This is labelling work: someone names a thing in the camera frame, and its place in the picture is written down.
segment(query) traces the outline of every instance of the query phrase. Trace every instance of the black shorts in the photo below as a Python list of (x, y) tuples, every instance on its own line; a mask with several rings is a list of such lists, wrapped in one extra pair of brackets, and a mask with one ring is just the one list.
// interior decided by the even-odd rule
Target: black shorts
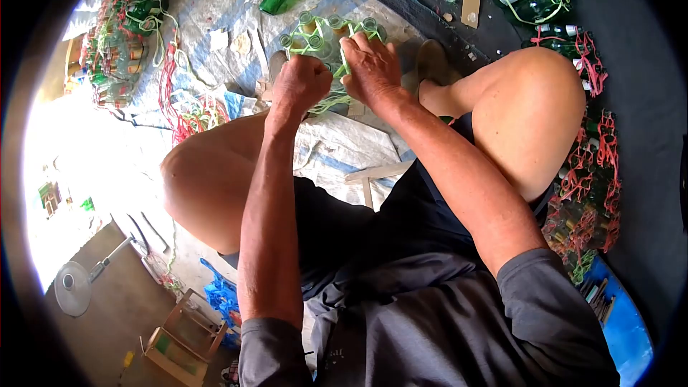
[[(452, 128), (473, 139), (471, 113)], [(479, 262), (466, 228), (444, 201), (423, 164), (414, 161), (374, 212), (340, 201), (308, 178), (294, 177), (301, 290), (310, 299), (332, 281), (427, 252), (456, 252)], [(530, 204), (542, 226), (552, 187)], [(239, 253), (222, 255), (236, 268)]]

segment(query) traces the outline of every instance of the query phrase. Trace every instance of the fist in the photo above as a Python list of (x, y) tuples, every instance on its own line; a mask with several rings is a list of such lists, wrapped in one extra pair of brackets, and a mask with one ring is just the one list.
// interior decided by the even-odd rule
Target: fist
[(296, 55), (282, 66), (272, 92), (271, 114), (284, 122), (301, 118), (329, 91), (332, 73), (317, 58)]

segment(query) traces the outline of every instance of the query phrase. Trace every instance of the blue board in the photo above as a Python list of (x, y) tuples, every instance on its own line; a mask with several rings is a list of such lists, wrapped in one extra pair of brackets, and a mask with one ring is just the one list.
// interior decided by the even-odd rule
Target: blue board
[(621, 375), (621, 387), (631, 387), (641, 377), (654, 355), (645, 323), (631, 297), (600, 257), (595, 257), (592, 268), (584, 278), (591, 279), (593, 284), (599, 284), (606, 278), (606, 300), (616, 297), (602, 332), (616, 370)]

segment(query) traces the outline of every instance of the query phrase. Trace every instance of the person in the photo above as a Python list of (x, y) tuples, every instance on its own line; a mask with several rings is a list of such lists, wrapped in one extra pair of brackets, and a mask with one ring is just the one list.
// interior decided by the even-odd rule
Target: person
[(585, 109), (573, 66), (534, 47), (452, 83), (427, 41), (416, 97), (392, 44), (341, 46), (348, 93), (417, 155), (379, 212), (292, 176), (299, 124), (332, 81), (314, 57), (283, 65), (269, 113), (190, 137), (161, 166), (170, 215), (238, 267), (241, 385), (618, 385), (537, 222)]

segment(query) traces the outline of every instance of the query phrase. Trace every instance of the shoe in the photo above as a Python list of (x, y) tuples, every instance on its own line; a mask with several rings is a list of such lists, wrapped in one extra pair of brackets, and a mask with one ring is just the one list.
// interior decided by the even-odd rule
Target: shoe
[(287, 61), (287, 52), (285, 52), (284, 50), (279, 50), (275, 54), (270, 56), (270, 60), (268, 60), (268, 70), (270, 71), (271, 83), (274, 84), (274, 81), (277, 79), (277, 76), (282, 70), (282, 66), (284, 66), (284, 64), (287, 63)]
[(448, 86), (456, 82), (456, 72), (449, 65), (442, 45), (434, 39), (428, 39), (418, 49), (416, 56), (418, 86), (423, 80), (431, 80), (439, 86)]

